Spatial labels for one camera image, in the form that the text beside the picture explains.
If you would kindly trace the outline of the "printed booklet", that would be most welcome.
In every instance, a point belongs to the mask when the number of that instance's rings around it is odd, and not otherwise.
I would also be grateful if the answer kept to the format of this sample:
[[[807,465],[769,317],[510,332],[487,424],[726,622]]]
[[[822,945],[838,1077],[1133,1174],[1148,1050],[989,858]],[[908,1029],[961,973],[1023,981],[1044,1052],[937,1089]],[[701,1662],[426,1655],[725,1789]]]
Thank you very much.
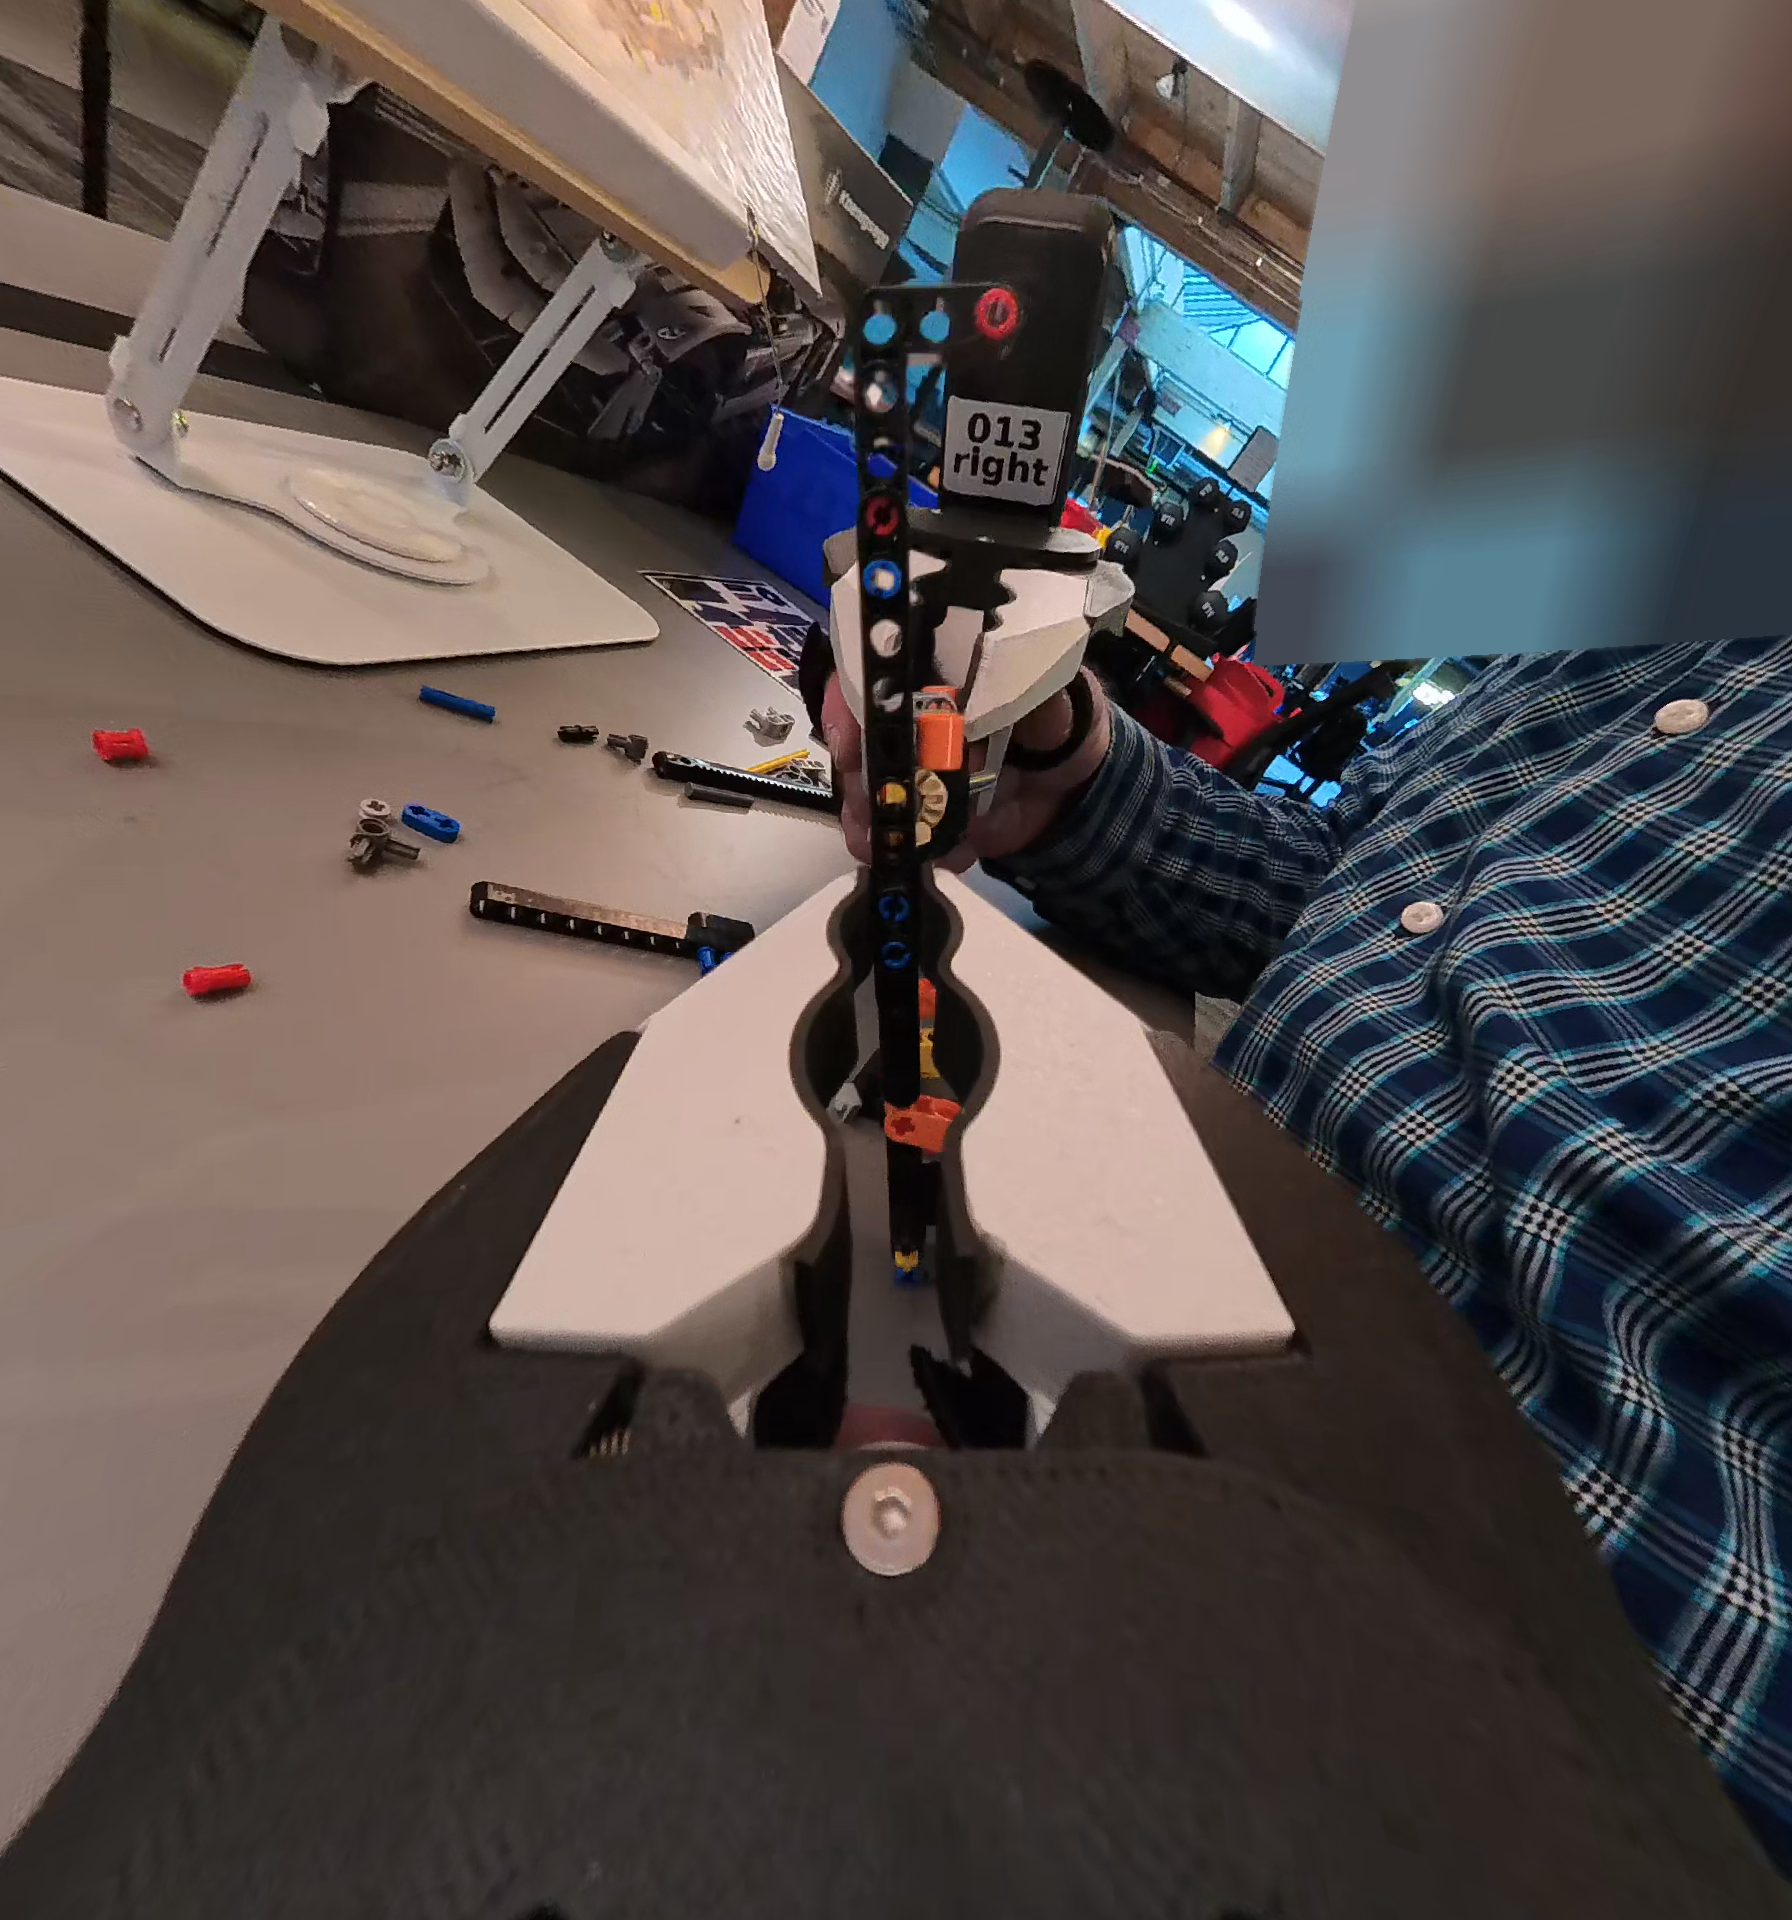
[[[732,646],[775,683],[794,686],[817,617],[766,579],[657,570],[643,579]]]

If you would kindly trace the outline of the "teal storage shelves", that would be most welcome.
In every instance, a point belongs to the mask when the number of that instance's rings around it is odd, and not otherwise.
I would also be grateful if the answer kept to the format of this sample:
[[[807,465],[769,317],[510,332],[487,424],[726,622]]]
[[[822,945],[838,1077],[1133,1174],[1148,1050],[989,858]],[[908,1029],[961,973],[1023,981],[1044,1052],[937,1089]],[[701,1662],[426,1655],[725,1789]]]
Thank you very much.
[[[911,203],[943,273],[995,185],[1076,188],[1120,227],[1112,354],[1230,459],[1275,430],[1351,3],[766,2],[768,37]]]

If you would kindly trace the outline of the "white flat-based stand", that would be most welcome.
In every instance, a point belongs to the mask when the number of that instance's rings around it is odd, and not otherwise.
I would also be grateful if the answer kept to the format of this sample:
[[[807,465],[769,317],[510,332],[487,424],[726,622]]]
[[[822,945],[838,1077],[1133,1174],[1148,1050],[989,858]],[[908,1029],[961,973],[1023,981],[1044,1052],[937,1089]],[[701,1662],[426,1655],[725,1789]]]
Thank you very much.
[[[602,320],[663,263],[740,305],[717,267],[593,184],[557,108],[580,95],[525,3],[269,3],[104,394],[0,375],[0,475],[204,627],[324,667],[652,639],[657,618],[490,497],[481,479]],[[598,237],[426,454],[187,408],[331,108],[382,82]]]

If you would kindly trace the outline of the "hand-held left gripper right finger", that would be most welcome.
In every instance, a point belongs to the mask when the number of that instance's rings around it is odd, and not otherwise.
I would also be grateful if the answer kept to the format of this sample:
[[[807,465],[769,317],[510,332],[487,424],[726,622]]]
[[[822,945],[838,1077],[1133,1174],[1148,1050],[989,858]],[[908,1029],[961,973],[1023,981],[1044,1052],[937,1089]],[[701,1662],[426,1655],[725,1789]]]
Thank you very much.
[[[1082,1375],[1289,1355],[1286,1306],[1148,1025],[946,874],[934,1062],[959,1099],[974,1351],[1037,1435]]]

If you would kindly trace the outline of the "red office chair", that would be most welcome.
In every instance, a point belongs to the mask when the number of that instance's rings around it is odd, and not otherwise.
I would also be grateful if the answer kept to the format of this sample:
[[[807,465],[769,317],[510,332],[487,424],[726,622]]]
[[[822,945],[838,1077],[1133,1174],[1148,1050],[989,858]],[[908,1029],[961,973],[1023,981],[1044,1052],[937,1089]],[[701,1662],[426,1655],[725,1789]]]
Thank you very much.
[[[1191,686],[1194,716],[1185,750],[1227,770],[1245,757],[1284,716],[1289,683],[1273,670],[1239,656],[1215,656]]]

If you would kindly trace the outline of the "black lego chassis assembly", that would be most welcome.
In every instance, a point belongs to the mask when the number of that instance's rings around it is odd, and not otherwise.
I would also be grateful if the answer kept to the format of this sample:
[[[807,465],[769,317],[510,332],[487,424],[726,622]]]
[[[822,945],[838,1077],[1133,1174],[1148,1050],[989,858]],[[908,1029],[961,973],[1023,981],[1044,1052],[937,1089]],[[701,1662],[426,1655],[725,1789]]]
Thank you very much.
[[[965,709],[959,683],[937,669],[940,622],[959,606],[956,589],[980,620],[1002,604],[1002,558],[982,556],[977,537],[936,535],[934,546],[917,542],[908,512],[908,370],[927,363],[946,371],[967,358],[974,371],[1002,371],[1022,323],[1023,301],[1008,281],[908,282],[870,292],[852,321],[855,576],[860,576],[870,674],[860,684],[860,763],[871,805],[863,925],[852,954],[876,986],[888,1241],[901,1284],[936,1279],[953,1247],[943,1165],[968,1102],[957,1080],[936,1087],[943,1054],[934,1017],[957,992],[946,984],[951,926],[936,862],[919,858],[912,844],[911,695],[951,684]],[[965,726],[972,794],[967,716]]]

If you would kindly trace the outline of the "black dumbbell rack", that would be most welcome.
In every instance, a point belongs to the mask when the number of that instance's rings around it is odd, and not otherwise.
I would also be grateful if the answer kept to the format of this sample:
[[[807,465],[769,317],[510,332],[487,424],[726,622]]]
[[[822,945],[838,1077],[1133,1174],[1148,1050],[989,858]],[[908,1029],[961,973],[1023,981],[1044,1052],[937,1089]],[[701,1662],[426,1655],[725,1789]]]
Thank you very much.
[[[1187,488],[1133,461],[1107,458],[1098,475],[1105,556],[1132,579],[1132,612],[1187,651],[1239,656],[1257,635],[1261,502],[1225,479]]]

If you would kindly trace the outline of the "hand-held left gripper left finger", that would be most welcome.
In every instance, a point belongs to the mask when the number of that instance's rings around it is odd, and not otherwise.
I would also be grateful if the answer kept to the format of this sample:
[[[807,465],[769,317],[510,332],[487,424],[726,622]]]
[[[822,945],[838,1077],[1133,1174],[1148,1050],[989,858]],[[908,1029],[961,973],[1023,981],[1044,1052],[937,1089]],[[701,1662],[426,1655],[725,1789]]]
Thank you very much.
[[[508,1354],[626,1358],[754,1402],[760,1441],[828,1444],[849,1404],[852,1228],[811,1065],[851,995],[820,888],[636,1031],[491,1313]]]

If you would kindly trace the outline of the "black holed lego beam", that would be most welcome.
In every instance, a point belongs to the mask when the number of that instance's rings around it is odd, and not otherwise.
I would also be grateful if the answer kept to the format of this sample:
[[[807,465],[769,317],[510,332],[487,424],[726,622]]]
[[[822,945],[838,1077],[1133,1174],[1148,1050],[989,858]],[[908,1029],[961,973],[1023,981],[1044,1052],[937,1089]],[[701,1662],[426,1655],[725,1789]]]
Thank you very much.
[[[692,961],[692,965],[695,965],[698,942],[717,942],[734,954],[755,939],[755,929],[743,921],[707,914],[670,921],[494,881],[472,883],[468,909],[483,925],[504,925],[600,947],[650,952]]]

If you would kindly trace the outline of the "blue plastic bin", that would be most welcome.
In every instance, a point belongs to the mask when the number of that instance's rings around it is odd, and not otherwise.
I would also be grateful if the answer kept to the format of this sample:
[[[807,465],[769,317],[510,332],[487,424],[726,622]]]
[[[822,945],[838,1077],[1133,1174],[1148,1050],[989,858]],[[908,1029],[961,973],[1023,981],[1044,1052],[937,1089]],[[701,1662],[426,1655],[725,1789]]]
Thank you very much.
[[[859,513],[852,433],[775,408],[772,466],[747,472],[732,544],[791,588],[828,603],[825,542],[846,535]]]

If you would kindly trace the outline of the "open instruction book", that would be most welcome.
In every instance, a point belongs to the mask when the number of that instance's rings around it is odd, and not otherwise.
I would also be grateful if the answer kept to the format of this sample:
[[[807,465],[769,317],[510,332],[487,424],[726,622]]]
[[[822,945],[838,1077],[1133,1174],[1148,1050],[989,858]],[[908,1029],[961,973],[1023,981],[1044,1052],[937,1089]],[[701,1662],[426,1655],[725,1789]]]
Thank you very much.
[[[820,263],[760,3],[525,2],[580,100],[575,166],[704,263],[754,255],[800,292]]]

